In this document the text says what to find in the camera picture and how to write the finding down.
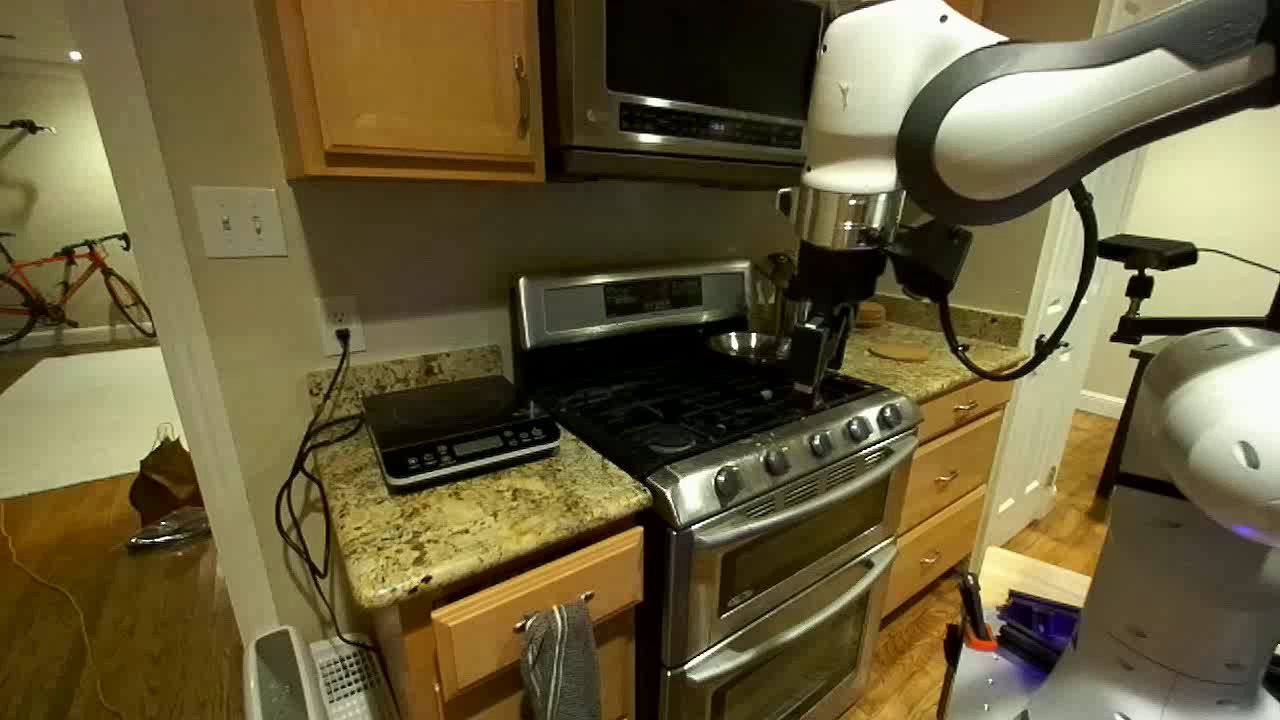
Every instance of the double oven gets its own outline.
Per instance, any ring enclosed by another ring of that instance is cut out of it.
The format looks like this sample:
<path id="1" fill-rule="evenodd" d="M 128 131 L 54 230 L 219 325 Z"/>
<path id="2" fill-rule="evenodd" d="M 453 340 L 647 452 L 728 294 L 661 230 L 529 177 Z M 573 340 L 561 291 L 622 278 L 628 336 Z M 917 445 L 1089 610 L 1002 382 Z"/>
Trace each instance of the double oven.
<path id="1" fill-rule="evenodd" d="M 515 287 L 520 387 L 651 486 L 638 715 L 829 715 L 880 627 L 917 405 L 706 352 L 749 287 L 749 265 Z"/>

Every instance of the pot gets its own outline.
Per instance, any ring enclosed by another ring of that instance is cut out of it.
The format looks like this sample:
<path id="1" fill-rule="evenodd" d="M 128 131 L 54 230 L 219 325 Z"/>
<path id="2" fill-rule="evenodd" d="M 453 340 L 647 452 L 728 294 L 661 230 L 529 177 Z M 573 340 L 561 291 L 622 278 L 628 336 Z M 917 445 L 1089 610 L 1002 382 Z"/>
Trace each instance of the pot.
<path id="1" fill-rule="evenodd" d="M 792 340 L 768 336 L 768 333 L 720 333 L 720 336 L 710 336 L 710 352 L 739 358 L 739 363 L 778 366 L 792 357 Z"/>

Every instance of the dish towel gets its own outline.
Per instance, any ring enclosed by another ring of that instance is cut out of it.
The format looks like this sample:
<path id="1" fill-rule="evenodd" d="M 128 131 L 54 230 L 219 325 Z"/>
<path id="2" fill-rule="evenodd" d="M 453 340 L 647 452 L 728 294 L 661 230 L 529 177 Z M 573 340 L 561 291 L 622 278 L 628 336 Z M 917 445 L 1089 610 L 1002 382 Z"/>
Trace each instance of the dish towel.
<path id="1" fill-rule="evenodd" d="M 587 602 L 554 602 L 524 625 L 524 702 L 532 720 L 601 720 Z"/>

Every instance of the oven door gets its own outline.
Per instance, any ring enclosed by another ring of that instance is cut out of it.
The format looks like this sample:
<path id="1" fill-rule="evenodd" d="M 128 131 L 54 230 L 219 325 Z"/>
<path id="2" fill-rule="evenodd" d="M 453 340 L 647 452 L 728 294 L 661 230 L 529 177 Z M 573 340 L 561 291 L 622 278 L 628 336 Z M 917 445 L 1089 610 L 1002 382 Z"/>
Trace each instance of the oven door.
<path id="1" fill-rule="evenodd" d="M 662 674 L 667 720 L 804 715 L 865 683 L 892 538 Z"/>
<path id="2" fill-rule="evenodd" d="M 673 530 L 662 666 L 749 627 L 799 586 L 886 538 L 917 435 L 892 435 L 833 467 Z"/>

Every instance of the oven handle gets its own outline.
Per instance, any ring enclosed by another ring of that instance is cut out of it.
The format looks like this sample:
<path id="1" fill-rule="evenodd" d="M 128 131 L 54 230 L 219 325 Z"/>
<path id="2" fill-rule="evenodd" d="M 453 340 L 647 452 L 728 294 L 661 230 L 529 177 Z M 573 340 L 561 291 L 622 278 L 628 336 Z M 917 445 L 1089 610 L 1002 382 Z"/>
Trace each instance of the oven handle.
<path id="1" fill-rule="evenodd" d="M 691 530 L 691 538 L 695 538 L 701 549 L 720 549 L 720 542 L 739 542 L 739 538 L 749 538 L 749 536 L 770 530 L 770 529 L 778 529 L 778 525 L 792 525 L 792 519 L 799 519 L 799 514 L 812 514 L 812 510 L 829 507 L 829 504 L 839 504 L 843 496 L 856 496 L 856 490 L 880 483 L 880 479 L 883 479 L 886 472 L 896 472 L 911 452 L 917 452 L 917 435 L 907 435 L 883 463 L 876 463 L 876 467 L 872 467 L 865 479 L 856 479 L 856 483 L 839 483 L 839 486 L 833 486 L 829 496 L 812 496 L 812 501 L 804 501 L 804 504 L 795 504 L 795 507 L 789 507 L 789 510 L 762 514 L 762 519 L 754 519 L 754 525 L 728 525 L 728 529 L 720 529 L 720 530 Z"/>
<path id="2" fill-rule="evenodd" d="M 704 665 L 704 666 L 689 666 L 689 672 L 684 672 L 684 687 L 691 687 L 691 690 L 704 696 L 704 687 L 714 687 L 714 683 L 739 674 L 739 672 L 744 672 L 749 665 L 754 665 L 758 654 L 778 651 L 778 646 L 789 646 L 789 642 L 799 642 L 808 630 L 822 627 L 829 618 L 834 618 L 839 610 L 847 610 L 856 601 L 865 601 L 865 597 L 872 592 L 872 582 L 886 573 L 892 555 L 896 555 L 892 542 L 880 549 L 880 553 L 872 553 L 872 555 L 865 555 L 860 562 L 866 568 L 866 576 L 856 578 L 843 597 L 834 597 L 829 606 L 818 606 L 818 610 L 808 616 L 804 625 L 795 625 L 795 627 L 789 627 L 789 630 L 778 630 L 778 636 L 770 636 L 770 639 L 762 639 L 762 642 L 754 642 L 754 646 L 749 646 L 749 651 L 710 651 L 710 654 L 728 654 L 728 659 L 720 659 L 720 665 L 710 659 L 710 665 Z"/>

